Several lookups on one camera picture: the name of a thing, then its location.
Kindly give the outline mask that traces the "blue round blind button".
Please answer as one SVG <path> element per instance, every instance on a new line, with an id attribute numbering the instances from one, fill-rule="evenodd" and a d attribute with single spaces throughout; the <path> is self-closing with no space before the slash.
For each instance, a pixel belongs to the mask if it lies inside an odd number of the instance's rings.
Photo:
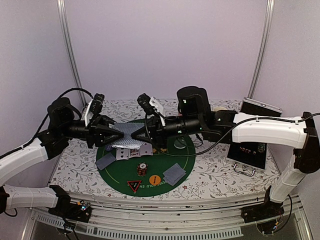
<path id="1" fill-rule="evenodd" d="M 105 150 L 106 151 L 111 151 L 113 148 L 112 148 L 112 146 L 110 146 L 110 145 L 106 145 L 105 146 Z"/>

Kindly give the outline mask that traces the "three of spades card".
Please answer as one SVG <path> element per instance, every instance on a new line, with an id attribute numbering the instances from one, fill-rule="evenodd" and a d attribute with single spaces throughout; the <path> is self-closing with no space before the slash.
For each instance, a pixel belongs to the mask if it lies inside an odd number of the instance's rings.
<path id="1" fill-rule="evenodd" d="M 128 160 L 129 159 L 130 150 L 128 148 L 118 147 L 116 149 L 116 160 Z"/>

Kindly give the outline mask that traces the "red chip stack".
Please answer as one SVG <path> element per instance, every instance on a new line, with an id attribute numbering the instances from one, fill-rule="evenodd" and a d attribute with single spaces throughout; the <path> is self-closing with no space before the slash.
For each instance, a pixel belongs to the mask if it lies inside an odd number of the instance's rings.
<path id="1" fill-rule="evenodd" d="M 148 165 L 145 162 L 141 162 L 137 166 L 137 175 L 144 177 L 147 174 Z"/>

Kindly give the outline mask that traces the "blue dealt card player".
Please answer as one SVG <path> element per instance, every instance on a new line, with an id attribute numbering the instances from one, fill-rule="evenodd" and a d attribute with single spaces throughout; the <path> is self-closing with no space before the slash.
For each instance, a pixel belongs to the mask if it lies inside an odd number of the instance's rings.
<path id="1" fill-rule="evenodd" d="M 97 166 L 97 168 L 102 171 L 103 169 L 105 169 L 107 166 L 109 166 L 110 164 L 112 164 L 113 162 L 116 161 L 116 157 L 112 154 L 112 153 L 108 153 L 106 155 L 104 155 L 103 157 L 101 157 L 100 159 L 98 159 L 95 164 Z"/>

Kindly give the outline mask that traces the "clear green dealer button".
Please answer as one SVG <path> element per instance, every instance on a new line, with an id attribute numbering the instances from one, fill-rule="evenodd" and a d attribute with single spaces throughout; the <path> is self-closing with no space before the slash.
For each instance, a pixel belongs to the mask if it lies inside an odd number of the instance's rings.
<path id="1" fill-rule="evenodd" d="M 183 137 L 177 137 L 174 141 L 174 147 L 176 149 L 184 149 L 187 146 Z"/>

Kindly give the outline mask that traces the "orange round blind button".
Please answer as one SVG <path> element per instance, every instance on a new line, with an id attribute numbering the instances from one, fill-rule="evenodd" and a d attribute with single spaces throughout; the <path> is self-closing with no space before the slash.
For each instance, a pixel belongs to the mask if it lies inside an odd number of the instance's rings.
<path id="1" fill-rule="evenodd" d="M 161 183 L 162 179 L 159 175 L 152 175 L 149 178 L 149 183 L 153 186 L 159 185 Z"/>

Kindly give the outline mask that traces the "red black triangle token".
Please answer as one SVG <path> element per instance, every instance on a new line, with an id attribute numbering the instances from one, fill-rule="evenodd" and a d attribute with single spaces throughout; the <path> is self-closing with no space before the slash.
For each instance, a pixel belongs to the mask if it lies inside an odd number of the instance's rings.
<path id="1" fill-rule="evenodd" d="M 130 180 L 127 181 L 128 186 L 131 188 L 131 190 L 136 193 L 141 185 L 141 180 Z"/>

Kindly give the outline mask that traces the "blue patterned dealt card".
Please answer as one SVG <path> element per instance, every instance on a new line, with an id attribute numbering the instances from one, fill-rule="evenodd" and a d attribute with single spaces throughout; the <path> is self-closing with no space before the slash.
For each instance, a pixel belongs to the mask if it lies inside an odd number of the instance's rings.
<path id="1" fill-rule="evenodd" d="M 172 172 L 169 175 L 164 176 L 164 180 L 171 186 L 174 186 L 182 177 L 186 175 L 185 171 Z"/>

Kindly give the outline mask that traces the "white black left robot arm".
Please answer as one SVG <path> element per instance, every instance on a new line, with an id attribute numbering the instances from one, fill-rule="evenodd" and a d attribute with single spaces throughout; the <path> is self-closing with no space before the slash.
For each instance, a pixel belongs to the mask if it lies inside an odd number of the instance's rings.
<path id="1" fill-rule="evenodd" d="M 79 91 L 90 96 L 86 112 L 75 108 L 66 94 Z M 84 213 L 88 207 L 71 203 L 71 197 L 58 185 L 43 188 L 13 187 L 6 184 L 11 177 L 24 170 L 60 155 L 69 140 L 85 141 L 88 148 L 103 147 L 121 139 L 124 133 L 111 128 L 115 121 L 101 114 L 103 94 L 92 95 L 89 91 L 74 87 L 66 90 L 47 108 L 46 130 L 38 127 L 34 136 L 23 145 L 0 157 L 0 211 L 17 208 L 45 207 L 52 215 L 73 218 Z"/>

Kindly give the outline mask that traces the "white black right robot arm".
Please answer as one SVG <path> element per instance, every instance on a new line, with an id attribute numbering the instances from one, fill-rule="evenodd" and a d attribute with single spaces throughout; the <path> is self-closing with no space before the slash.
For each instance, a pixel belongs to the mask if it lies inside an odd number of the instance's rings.
<path id="1" fill-rule="evenodd" d="M 304 177 L 320 168 L 320 140 L 312 113 L 269 117 L 232 110 L 213 111 L 207 91 L 197 86 L 179 89 L 177 99 L 179 115 L 164 116 L 163 107 L 155 98 L 141 94 L 137 102 L 145 112 L 144 127 L 133 132 L 131 137 L 150 143 L 157 150 L 165 148 L 169 138 L 193 134 L 201 134 L 213 145 L 255 142 L 293 148 L 287 167 L 258 208 L 262 218 L 274 214 L 278 204 Z"/>

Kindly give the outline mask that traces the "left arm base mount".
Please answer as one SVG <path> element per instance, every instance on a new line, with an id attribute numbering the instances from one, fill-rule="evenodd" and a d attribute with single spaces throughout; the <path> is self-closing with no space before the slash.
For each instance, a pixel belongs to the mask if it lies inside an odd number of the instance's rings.
<path id="1" fill-rule="evenodd" d="M 59 200 L 55 207 L 48 208 L 48 213 L 66 220 L 88 223 L 92 214 L 92 206 L 89 201 L 85 200 L 77 203 L 72 203 L 70 200 Z"/>

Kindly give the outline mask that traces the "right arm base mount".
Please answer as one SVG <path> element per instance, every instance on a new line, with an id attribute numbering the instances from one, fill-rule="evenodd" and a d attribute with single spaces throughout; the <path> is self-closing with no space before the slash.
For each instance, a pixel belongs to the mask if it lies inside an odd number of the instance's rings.
<path id="1" fill-rule="evenodd" d="M 278 228 L 284 214 L 283 207 L 278 204 L 257 204 L 252 206 L 243 207 L 241 209 L 241 217 L 245 223 L 259 222 L 262 220 L 270 219 L 256 224 L 257 230 L 264 235 L 272 235 Z"/>

